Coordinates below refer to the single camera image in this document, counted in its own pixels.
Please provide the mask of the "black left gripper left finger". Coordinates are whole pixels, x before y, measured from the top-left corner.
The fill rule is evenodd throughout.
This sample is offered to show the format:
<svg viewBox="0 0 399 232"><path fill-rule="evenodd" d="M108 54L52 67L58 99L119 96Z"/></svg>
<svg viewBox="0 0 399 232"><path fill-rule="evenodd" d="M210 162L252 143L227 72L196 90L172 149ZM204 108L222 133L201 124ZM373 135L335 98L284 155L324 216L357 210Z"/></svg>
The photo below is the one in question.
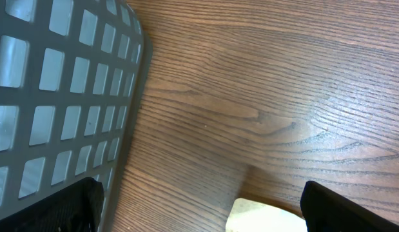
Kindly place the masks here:
<svg viewBox="0 0 399 232"><path fill-rule="evenodd" d="M0 220L0 232L96 232L103 203L102 183L86 177Z"/></svg>

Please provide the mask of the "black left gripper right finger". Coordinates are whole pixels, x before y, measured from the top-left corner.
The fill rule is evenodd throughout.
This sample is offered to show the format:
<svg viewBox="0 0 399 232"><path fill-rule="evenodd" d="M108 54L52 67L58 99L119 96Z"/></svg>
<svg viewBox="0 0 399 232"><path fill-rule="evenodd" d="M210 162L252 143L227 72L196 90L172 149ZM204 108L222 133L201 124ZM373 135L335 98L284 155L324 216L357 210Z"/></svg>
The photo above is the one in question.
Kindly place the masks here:
<svg viewBox="0 0 399 232"><path fill-rule="evenodd" d="M398 225L311 180L300 208L308 232L399 232Z"/></svg>

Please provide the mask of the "white orange snack packet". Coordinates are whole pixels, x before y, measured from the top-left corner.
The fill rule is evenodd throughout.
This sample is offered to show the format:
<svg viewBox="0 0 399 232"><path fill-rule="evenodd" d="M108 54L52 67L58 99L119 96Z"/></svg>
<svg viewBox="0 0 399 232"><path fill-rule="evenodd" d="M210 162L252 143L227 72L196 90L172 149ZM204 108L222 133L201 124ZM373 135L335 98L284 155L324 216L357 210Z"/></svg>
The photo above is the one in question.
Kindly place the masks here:
<svg viewBox="0 0 399 232"><path fill-rule="evenodd" d="M286 210L238 198L226 221L226 232L307 232L306 221Z"/></svg>

